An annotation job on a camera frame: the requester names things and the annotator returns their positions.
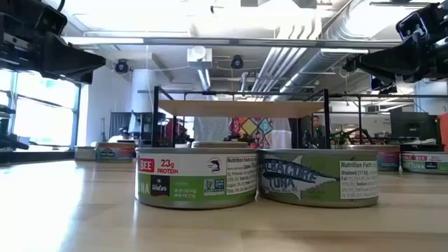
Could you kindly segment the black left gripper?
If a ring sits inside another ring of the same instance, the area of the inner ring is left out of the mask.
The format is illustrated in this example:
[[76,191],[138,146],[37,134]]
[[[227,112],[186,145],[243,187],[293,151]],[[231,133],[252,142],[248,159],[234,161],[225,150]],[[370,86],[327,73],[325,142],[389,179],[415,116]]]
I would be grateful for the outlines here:
[[91,84],[94,70],[106,64],[104,57],[75,48],[49,32],[43,36],[0,31],[0,40],[0,68],[13,71]]

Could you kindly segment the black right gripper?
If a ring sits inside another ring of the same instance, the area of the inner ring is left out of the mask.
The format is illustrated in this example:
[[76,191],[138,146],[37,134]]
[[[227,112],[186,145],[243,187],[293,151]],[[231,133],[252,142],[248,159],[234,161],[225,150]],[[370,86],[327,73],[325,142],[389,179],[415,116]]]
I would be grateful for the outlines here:
[[[419,77],[430,81],[448,78],[448,20],[443,20],[428,32],[425,38],[425,55]],[[348,59],[344,70],[360,69],[385,83],[398,76],[413,76],[420,70],[420,53],[415,50],[389,48],[368,54],[357,54]]]

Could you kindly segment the Wild Planet salmon can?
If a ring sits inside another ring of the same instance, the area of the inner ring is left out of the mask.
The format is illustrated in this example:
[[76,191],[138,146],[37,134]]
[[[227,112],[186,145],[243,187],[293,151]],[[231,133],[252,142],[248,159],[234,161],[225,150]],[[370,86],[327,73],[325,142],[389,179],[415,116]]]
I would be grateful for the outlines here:
[[135,143],[99,142],[95,147],[97,162],[131,162],[135,158]]
[[398,172],[400,168],[399,145],[348,145],[347,149],[377,151],[378,170],[382,172]]

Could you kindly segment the large bright window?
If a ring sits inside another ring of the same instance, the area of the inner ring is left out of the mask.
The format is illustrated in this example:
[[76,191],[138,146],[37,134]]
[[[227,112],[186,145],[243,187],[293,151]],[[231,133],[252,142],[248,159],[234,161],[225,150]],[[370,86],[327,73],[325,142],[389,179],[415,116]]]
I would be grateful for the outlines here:
[[66,80],[0,69],[0,105],[15,111],[6,132],[37,145],[74,145],[80,93]]

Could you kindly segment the black computer monitor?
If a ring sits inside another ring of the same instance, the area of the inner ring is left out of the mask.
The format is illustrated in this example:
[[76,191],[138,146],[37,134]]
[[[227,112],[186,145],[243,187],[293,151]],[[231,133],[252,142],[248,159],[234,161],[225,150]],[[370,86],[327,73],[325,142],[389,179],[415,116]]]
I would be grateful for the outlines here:
[[390,112],[391,136],[393,138],[427,139],[437,138],[437,121],[434,115],[424,112]]

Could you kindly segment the orange panel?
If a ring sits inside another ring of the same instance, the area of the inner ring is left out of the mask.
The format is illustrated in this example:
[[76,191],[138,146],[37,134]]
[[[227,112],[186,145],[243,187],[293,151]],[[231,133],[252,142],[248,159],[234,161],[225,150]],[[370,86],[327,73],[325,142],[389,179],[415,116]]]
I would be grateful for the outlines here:
[[440,130],[440,144],[444,152],[448,152],[448,112],[437,117]]

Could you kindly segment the black desk equipment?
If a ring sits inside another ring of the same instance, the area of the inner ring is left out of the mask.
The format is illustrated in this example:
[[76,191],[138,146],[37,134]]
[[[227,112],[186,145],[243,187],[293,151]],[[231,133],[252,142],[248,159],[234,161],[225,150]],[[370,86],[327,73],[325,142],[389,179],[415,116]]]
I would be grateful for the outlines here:
[[28,150],[27,144],[19,142],[8,134],[11,115],[15,115],[15,110],[0,104],[0,148]]

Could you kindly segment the background robot workstation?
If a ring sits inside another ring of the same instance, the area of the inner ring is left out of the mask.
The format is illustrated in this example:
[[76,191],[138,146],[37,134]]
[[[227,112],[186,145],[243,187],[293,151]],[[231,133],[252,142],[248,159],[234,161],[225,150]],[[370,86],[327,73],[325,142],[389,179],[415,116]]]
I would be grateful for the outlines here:
[[136,140],[137,146],[173,147],[181,144],[191,144],[194,139],[188,134],[182,119],[168,118],[159,112],[157,123],[153,123],[151,112],[131,112],[129,133]]

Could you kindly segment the white cloth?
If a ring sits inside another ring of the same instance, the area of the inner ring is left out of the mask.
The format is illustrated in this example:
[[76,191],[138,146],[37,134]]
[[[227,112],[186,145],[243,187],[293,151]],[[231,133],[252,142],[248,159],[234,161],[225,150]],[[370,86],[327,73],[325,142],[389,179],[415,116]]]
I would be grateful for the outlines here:
[[273,149],[289,149],[292,147],[292,131],[287,118],[272,119],[272,142]]

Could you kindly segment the long ceiling light bar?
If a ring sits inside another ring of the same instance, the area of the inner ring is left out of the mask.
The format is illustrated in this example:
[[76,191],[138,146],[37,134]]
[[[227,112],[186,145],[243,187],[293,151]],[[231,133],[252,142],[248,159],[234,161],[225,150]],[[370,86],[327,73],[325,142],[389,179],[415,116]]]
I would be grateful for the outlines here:
[[87,37],[63,36],[67,43],[86,45],[146,45],[146,46],[248,46],[280,48],[348,48],[385,49],[400,44],[399,41],[345,41],[345,40],[281,40],[252,38],[189,38],[189,37]]

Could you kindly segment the colourful patchwork cloth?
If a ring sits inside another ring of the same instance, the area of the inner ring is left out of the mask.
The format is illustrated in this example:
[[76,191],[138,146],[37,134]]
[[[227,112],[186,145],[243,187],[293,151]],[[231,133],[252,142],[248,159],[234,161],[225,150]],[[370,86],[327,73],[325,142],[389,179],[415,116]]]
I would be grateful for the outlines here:
[[249,148],[270,148],[273,129],[271,118],[232,118],[230,122],[230,132],[248,139]]

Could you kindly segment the grey patterned cloth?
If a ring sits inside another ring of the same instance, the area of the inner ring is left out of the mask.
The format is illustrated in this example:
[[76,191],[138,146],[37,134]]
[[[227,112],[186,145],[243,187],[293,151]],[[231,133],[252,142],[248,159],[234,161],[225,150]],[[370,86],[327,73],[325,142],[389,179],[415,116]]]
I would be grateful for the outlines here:
[[222,141],[230,134],[229,119],[225,117],[195,117],[193,131],[196,141]]

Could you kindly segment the black metal background frame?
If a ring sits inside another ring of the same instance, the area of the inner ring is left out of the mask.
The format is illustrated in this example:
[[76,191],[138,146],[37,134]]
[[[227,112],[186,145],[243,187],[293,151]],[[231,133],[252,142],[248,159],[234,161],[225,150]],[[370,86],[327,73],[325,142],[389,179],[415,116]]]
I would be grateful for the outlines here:
[[[358,126],[359,126],[359,132],[362,131],[363,128],[363,114],[364,112],[361,111],[362,107],[362,98],[375,98],[379,99],[379,103],[382,103],[382,99],[384,98],[384,102],[398,99],[405,99],[408,103],[414,104],[416,107],[419,107],[420,110],[423,110],[420,105],[417,103],[420,99],[441,99],[444,102],[448,102],[448,94],[447,95],[441,95],[441,94],[342,94],[342,93],[335,93],[335,94],[324,94],[323,99],[325,106],[329,105],[330,100],[334,99],[343,99],[343,100],[350,100],[351,98],[354,98],[355,100],[353,103],[358,107],[357,111],[343,111],[341,114],[355,114],[358,116]],[[379,112],[374,113],[368,113],[365,112],[365,114],[368,115],[377,115]],[[438,124],[438,140],[440,142],[440,130],[439,130],[439,124]]]

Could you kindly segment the silver ventilation duct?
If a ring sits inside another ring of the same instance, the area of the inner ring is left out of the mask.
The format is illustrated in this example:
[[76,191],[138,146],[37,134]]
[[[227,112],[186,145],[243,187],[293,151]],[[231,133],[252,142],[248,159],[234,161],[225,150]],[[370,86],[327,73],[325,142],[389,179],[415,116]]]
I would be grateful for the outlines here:
[[375,3],[380,1],[384,0],[346,0],[335,16],[324,24],[318,36],[322,41],[335,42],[339,46],[297,49],[290,62],[281,67],[280,76],[286,80],[279,94],[264,100],[285,100],[286,92],[304,89],[344,58],[373,49],[375,43],[371,38],[398,21],[403,13],[398,7],[376,6]]

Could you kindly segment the wooden shelf with black frame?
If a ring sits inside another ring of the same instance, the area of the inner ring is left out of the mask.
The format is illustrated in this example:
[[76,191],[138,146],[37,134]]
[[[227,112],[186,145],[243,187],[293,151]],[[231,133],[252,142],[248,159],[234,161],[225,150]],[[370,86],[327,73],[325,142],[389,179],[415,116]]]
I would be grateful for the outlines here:
[[293,123],[293,148],[300,148],[301,124],[300,119],[317,113],[324,112],[325,122],[329,123],[330,94],[327,89],[315,92],[311,95],[302,95],[303,101],[212,101],[212,100],[188,100],[188,95],[216,96],[230,95],[235,98],[241,96],[296,96],[298,93],[290,92],[234,92],[234,91],[185,91],[182,100],[175,100],[172,93],[155,86],[149,94],[153,95],[153,124],[151,143],[153,147],[159,145],[155,136],[156,122],[159,120],[158,111],[165,110],[173,116],[173,125],[177,124],[179,116],[193,117],[226,117],[226,118],[290,118]]

